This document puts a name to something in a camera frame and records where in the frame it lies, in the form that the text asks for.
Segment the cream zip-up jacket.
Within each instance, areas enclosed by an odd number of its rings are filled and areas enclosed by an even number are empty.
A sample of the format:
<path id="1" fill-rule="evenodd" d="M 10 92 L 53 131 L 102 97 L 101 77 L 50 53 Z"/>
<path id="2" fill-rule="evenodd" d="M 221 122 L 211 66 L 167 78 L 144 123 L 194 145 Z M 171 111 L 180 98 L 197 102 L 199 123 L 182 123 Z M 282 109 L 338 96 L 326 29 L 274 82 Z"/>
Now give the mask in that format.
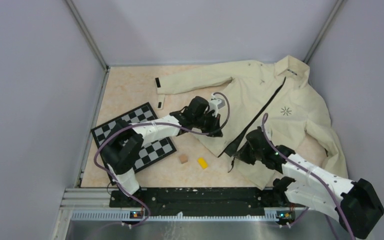
<path id="1" fill-rule="evenodd" d="M 324 99 L 308 83 L 309 75 L 307 64 L 288 55 L 276 63 L 242 60 L 206 65 L 157 77 L 155 83 L 159 95 L 226 84 L 222 92 L 230 109 L 219 111 L 226 122 L 223 136 L 196 136 L 217 157 L 233 157 L 244 150 L 246 134 L 261 126 L 268 114 L 264 126 L 274 145 L 296 150 L 309 135 L 326 151 L 322 168 L 347 178 L 340 140 Z"/>

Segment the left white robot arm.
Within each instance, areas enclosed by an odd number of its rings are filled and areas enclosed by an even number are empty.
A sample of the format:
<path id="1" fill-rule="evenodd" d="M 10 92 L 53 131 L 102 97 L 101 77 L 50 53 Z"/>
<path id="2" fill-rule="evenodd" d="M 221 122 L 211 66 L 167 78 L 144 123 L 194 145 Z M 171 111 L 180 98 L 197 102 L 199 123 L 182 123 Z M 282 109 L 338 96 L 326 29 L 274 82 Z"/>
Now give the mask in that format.
<path id="1" fill-rule="evenodd" d="M 95 155 L 101 157 L 102 169 L 121 190 L 121 200 L 129 207 L 140 202 L 140 185 L 134 166 L 143 146 L 185 133 L 222 137 L 222 129 L 228 123 L 227 118 L 220 122 L 220 110 L 224 107 L 230 114 L 228 98 L 221 92 L 214 92 L 210 100 L 196 96 L 188 106 L 162 118 L 141 123 L 118 122 Z"/>

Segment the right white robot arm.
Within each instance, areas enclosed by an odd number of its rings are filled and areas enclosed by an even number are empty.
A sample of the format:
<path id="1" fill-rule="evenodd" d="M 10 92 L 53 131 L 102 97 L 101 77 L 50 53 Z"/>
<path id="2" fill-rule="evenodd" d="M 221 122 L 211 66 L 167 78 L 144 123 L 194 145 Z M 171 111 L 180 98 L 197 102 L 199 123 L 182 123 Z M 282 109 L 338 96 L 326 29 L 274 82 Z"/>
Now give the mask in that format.
<path id="1" fill-rule="evenodd" d="M 273 182 L 273 200 L 316 210 L 336 220 L 355 238 L 365 240 L 384 215 L 384 207 L 373 185 L 337 176 L 307 161 L 291 148 L 273 145 L 257 129 L 248 133 L 234 157 L 246 164 L 261 163 L 283 177 Z"/>

